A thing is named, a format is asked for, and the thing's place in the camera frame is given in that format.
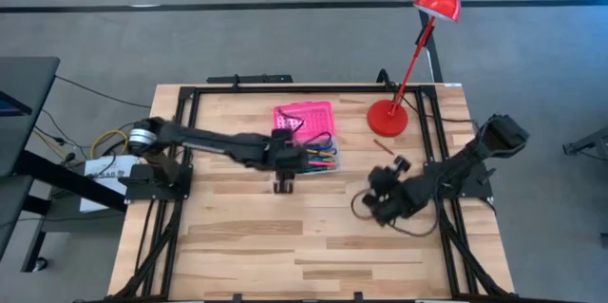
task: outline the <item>wooden tabletop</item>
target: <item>wooden tabletop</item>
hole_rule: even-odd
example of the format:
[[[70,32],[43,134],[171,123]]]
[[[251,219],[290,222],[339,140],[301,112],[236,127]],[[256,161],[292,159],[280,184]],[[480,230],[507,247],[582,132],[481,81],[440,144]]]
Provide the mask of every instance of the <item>wooden tabletop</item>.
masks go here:
[[[159,85],[151,116],[170,120],[179,88]],[[437,85],[437,93],[444,118],[469,118],[460,86]],[[298,176],[294,194],[275,195],[273,174],[243,168],[219,155],[195,152],[195,176],[183,206],[170,299],[231,299],[237,293],[245,299],[351,299],[359,291],[366,298],[449,297],[438,231],[429,237],[407,237],[357,219],[350,209],[352,195],[366,187],[373,166],[390,164],[394,158],[373,139],[412,163],[408,176],[422,171],[425,153],[413,110],[406,106],[408,128],[396,138],[379,137],[368,127],[368,108],[379,99],[390,98],[389,93],[203,94],[196,128],[227,134],[269,134],[276,105],[331,102],[341,171]],[[415,103],[413,95],[408,99]],[[189,108],[184,114],[187,117]],[[431,120],[429,126],[435,155],[439,155]],[[473,136],[470,123],[444,126],[450,154]],[[493,212],[478,199],[461,199],[461,204],[473,254],[500,286],[512,290]],[[133,275],[147,206],[146,201],[129,205],[109,294]],[[426,230],[433,222],[433,209],[430,203],[398,226]],[[462,261],[455,249],[454,253],[465,293]],[[160,291],[163,261],[161,255],[152,293]]]

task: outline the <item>colored pen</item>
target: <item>colored pen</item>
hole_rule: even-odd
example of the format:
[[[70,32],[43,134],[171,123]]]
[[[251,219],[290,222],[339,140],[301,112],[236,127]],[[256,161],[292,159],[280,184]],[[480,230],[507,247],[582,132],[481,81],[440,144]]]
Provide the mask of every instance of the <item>colored pen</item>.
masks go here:
[[[323,152],[323,151],[315,151],[315,150],[307,150],[308,153],[310,154],[314,154],[314,155],[321,155],[321,156],[329,156],[329,157],[333,157],[332,153],[329,152]]]
[[[319,166],[335,166],[335,162],[330,161],[309,161],[308,164]]]

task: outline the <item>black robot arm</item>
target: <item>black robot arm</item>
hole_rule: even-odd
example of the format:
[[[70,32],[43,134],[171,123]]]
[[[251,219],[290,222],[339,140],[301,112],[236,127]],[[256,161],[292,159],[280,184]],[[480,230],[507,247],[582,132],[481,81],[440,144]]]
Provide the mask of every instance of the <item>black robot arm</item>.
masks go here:
[[[271,136],[239,133],[228,136],[150,118],[135,123],[129,134],[129,152],[154,158],[172,145],[226,155],[260,171],[297,170],[307,165],[306,148],[292,144],[289,129],[275,129]]]
[[[164,154],[170,146],[184,146],[225,155],[245,167],[275,171],[275,192],[293,192],[295,171],[308,164],[306,148],[294,145],[293,131],[275,129],[271,136],[239,133],[228,136],[211,131],[180,126],[162,118],[136,122],[129,133],[128,150],[146,159],[136,164],[126,185],[126,199],[184,199],[190,192],[192,166],[178,163]]]
[[[404,158],[395,159],[394,167],[376,166],[368,176],[370,191],[363,202],[382,226],[399,217],[409,218],[426,207],[435,194],[442,198],[458,196],[473,166],[492,157],[512,157],[523,149],[527,139],[528,133],[511,117],[494,115],[438,170],[400,181],[400,174],[409,170]]]

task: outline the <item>pink plastic container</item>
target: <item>pink plastic container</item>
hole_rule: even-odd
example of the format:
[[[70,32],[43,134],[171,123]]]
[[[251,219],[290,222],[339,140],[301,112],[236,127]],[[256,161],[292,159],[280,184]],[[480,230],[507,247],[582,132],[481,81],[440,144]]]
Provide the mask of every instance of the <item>pink plastic container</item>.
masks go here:
[[[284,117],[279,111],[304,121],[302,127],[295,132],[294,139],[297,142],[305,142],[322,132],[330,132],[332,137],[335,136],[333,110],[330,102],[293,103],[273,108],[275,128],[296,129],[301,121]]]

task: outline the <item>black metal frame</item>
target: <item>black metal frame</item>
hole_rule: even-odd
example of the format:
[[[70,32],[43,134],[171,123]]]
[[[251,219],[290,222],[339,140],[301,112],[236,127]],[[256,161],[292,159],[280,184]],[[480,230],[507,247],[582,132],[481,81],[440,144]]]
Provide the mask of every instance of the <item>black metal frame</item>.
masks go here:
[[[233,85],[227,86],[218,86],[218,87],[190,87],[185,86],[180,89],[180,95],[178,99],[178,106],[175,113],[175,122],[181,123],[181,117],[183,115],[183,111],[186,105],[186,101],[188,99],[192,99],[192,106],[190,109],[190,116],[188,119],[188,127],[196,127],[197,115],[199,111],[200,105],[200,97],[206,94],[222,94],[222,93],[250,93],[250,94],[259,94],[259,93],[392,93],[394,94],[394,84],[392,84],[389,80],[389,76],[384,69],[382,69],[378,75],[376,80],[378,85],[286,85],[286,86],[265,86],[265,85],[238,85],[238,82],[234,82]],[[439,148],[441,150],[442,160],[445,160],[448,155],[447,151],[447,141],[444,133],[443,123],[441,119],[441,112],[439,103],[437,101],[437,94],[435,91],[434,85],[410,85],[406,88],[407,93],[413,93],[416,98],[416,105],[418,108],[418,117],[422,129],[423,136],[423,145],[425,147],[425,153],[427,156],[427,162],[435,162],[435,157],[433,154],[433,144],[431,141],[431,136],[428,128],[428,116],[424,106],[424,97],[426,96],[430,100],[431,106],[431,114],[432,120],[435,123],[435,127],[437,129],[438,135],[438,143]],[[175,148],[170,150],[170,154],[175,155]],[[189,161],[191,158],[191,150],[189,148],[185,148],[183,152],[182,162]],[[167,244],[167,253],[166,260],[164,264],[164,271],[161,279],[161,293],[160,297],[164,297],[165,299],[169,296],[169,290],[171,285],[171,277],[173,273],[173,264],[175,261],[175,251],[177,249],[178,242],[178,230],[180,227],[181,220],[181,210],[183,201],[177,200],[175,202],[174,211],[172,213],[172,217],[170,218],[167,227],[162,229],[162,222],[164,221],[166,214],[166,200],[162,200],[159,205],[159,209],[156,215],[156,221],[154,224],[154,230],[152,233],[152,244],[151,251],[148,257],[143,261],[143,264],[152,264],[149,266],[150,269],[147,272],[143,280],[143,289],[142,289],[142,297],[135,297],[134,294],[137,291],[137,288],[131,288],[132,295],[130,297],[116,297],[117,300],[122,299],[135,299],[135,298],[143,298],[146,296],[152,297],[151,288],[152,288],[152,278],[154,277],[154,262],[156,262],[156,257],[160,253],[160,250]],[[454,221],[456,224],[458,238],[467,246],[466,241],[466,230],[465,223],[462,216],[462,209],[460,207],[460,203],[458,198],[451,200],[452,205],[452,213],[454,216]],[[460,294],[460,289],[458,286],[458,277],[456,275],[456,267],[454,263],[454,256],[452,253],[449,236],[446,231],[441,231],[441,239],[444,257],[446,261],[446,269],[447,269],[447,280],[449,283],[450,293],[452,297]],[[469,292],[472,294],[477,293],[476,281],[473,276],[473,273],[468,269],[466,269],[466,281],[469,288]]]
[[[608,160],[608,127],[604,127],[588,136],[579,139],[576,142],[565,143],[563,153],[568,156],[576,155],[580,151],[595,147],[598,152],[598,157]]]
[[[34,179],[72,192],[81,198],[90,199],[111,209],[126,213],[123,195],[28,150],[21,151],[19,159],[15,163],[14,172],[19,175],[31,176]],[[28,195],[21,209],[44,217],[50,206],[51,201],[49,199],[40,199]],[[47,232],[43,231],[43,226],[44,222],[40,222],[36,227],[34,239],[29,245],[21,266],[21,272],[32,272],[36,268],[36,261],[40,258],[40,250],[47,236]]]

